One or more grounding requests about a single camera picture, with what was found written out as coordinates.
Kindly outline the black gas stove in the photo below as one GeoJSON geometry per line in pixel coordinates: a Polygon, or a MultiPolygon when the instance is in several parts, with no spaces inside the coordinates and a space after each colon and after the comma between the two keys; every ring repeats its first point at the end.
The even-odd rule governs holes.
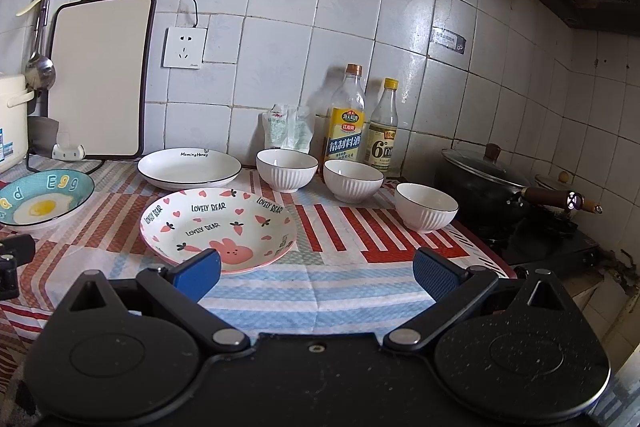
{"type": "Polygon", "coordinates": [[[515,272],[548,269],[558,277],[597,270],[604,251],[567,217],[515,195],[473,190],[457,183],[436,187],[459,204],[456,220],[515,272]]]}

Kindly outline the white wall socket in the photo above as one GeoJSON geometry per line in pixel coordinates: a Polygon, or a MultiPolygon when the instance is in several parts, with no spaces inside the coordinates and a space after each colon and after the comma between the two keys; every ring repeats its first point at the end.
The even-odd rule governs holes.
{"type": "Polygon", "coordinates": [[[169,27],[166,30],[162,66],[200,69],[203,63],[206,30],[197,27],[169,27]]]}

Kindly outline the striped checkered tablecloth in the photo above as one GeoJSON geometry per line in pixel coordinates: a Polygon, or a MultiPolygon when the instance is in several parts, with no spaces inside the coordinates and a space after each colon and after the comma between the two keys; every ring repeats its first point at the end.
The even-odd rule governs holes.
{"type": "MultiPolygon", "coordinates": [[[[134,164],[110,161],[93,173],[86,208],[35,233],[34,260],[18,271],[20,295],[1,306],[1,378],[9,381],[70,284],[88,269],[129,279],[155,261],[139,233],[158,191],[134,164]]],[[[321,180],[274,200],[293,216],[297,239],[278,261],[225,275],[203,306],[248,335],[384,335],[431,304],[411,271],[428,247],[460,267],[485,265],[510,277],[506,262],[457,223],[432,233],[408,230],[394,207],[395,182],[354,207],[321,180]]]]}

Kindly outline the small pot lid wooden knob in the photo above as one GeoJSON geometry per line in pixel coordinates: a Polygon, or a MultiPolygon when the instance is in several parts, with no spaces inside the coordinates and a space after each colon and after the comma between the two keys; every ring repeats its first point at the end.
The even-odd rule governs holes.
{"type": "Polygon", "coordinates": [[[541,188],[550,191],[573,191],[574,187],[570,183],[570,174],[564,170],[560,171],[556,176],[544,176],[536,174],[535,182],[541,188]]]}

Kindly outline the vinegar bottle yellow cap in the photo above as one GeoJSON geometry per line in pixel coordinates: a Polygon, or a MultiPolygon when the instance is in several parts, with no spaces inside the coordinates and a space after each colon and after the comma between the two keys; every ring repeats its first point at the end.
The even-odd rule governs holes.
{"type": "Polygon", "coordinates": [[[396,79],[386,78],[384,80],[384,90],[371,115],[367,132],[364,162],[381,172],[387,172],[392,161],[398,127],[397,89],[398,81],[396,79]]]}

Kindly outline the pink bunny Lovely Bear plate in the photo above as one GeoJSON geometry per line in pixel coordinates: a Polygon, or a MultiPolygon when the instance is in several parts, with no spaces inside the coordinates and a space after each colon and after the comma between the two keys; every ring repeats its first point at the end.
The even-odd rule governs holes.
{"type": "Polygon", "coordinates": [[[292,249],[297,236],[284,206],[232,187],[163,196],[142,212],[139,227],[144,243],[170,265],[213,248],[226,274],[270,265],[292,249]]]}

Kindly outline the blue wall label sticker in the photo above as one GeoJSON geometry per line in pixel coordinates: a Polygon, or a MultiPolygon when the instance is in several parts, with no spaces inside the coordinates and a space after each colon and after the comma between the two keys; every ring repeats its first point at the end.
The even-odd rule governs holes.
{"type": "Polygon", "coordinates": [[[463,55],[466,47],[466,39],[447,28],[433,27],[431,42],[463,55]]]}

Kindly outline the white ribbed bowl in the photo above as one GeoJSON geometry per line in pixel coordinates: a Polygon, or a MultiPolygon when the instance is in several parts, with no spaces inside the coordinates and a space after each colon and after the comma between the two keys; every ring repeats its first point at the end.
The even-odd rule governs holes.
{"type": "Polygon", "coordinates": [[[434,187],[401,183],[395,190],[395,208],[406,228],[428,233],[449,225],[456,217],[459,205],[434,187]]]}
{"type": "Polygon", "coordinates": [[[378,191],[384,174],[361,162],[330,159],[323,165],[323,180],[338,200],[358,204],[378,191]]]}
{"type": "Polygon", "coordinates": [[[306,153],[270,148],[257,153],[256,166],[273,191],[291,194],[311,182],[319,163],[306,153]]]}

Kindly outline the cooking wine bottle yellow label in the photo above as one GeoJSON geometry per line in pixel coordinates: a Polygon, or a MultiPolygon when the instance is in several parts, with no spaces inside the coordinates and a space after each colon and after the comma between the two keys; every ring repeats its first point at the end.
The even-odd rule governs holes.
{"type": "Polygon", "coordinates": [[[340,87],[332,95],[323,147],[324,161],[357,159],[364,124],[361,74],[361,65],[349,63],[340,87]]]}

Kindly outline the white cutting board dark rim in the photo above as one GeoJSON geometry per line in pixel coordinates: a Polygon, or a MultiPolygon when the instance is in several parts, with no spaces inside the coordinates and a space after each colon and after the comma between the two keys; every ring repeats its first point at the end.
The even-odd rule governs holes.
{"type": "Polygon", "coordinates": [[[56,79],[47,117],[55,144],[92,159],[143,152],[145,83],[156,0],[79,0],[62,5],[50,26],[56,79]]]}

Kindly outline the cream plastic spoon hanging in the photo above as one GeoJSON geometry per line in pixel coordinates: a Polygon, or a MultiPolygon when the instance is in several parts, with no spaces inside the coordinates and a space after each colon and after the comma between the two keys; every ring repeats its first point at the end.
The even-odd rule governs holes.
{"type": "Polygon", "coordinates": [[[28,12],[30,12],[32,9],[35,9],[35,7],[41,2],[41,0],[30,0],[29,4],[26,5],[24,7],[24,9],[19,10],[15,16],[16,17],[22,17],[24,15],[26,15],[28,12]]]}

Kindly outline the steel ladle hanging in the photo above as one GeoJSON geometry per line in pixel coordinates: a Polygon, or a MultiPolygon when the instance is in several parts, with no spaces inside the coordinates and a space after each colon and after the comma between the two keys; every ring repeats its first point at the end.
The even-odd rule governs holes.
{"type": "Polygon", "coordinates": [[[49,89],[55,80],[52,60],[43,52],[43,33],[47,26],[49,0],[40,0],[39,12],[34,28],[32,53],[25,66],[25,79],[29,89],[34,91],[49,89]]]}

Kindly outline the white Morning Honey plate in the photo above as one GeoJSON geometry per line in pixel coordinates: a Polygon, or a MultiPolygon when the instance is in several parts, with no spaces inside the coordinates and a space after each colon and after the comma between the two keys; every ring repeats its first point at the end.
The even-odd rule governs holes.
{"type": "Polygon", "coordinates": [[[234,157],[206,148],[168,148],[142,157],[138,173],[145,181],[168,192],[197,187],[225,186],[239,176],[242,166],[234,157]]]}

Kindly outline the black wok with glass lid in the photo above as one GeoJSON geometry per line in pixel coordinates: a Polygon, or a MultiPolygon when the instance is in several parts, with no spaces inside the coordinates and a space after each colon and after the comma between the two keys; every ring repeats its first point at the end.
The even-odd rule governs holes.
{"type": "Polygon", "coordinates": [[[586,199],[574,190],[550,190],[531,184],[524,174],[504,165],[499,160],[500,153],[501,148],[494,143],[486,144],[483,153],[444,148],[439,179],[459,187],[465,195],[506,205],[541,205],[564,212],[603,212],[598,202],[586,199]]]}

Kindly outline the teal egg plate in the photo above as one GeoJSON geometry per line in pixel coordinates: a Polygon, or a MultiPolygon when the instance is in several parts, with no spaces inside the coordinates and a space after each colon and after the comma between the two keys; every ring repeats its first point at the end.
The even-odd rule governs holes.
{"type": "Polygon", "coordinates": [[[95,188],[91,176],[73,169],[23,176],[1,189],[1,225],[14,231],[58,225],[85,205],[95,188]]]}

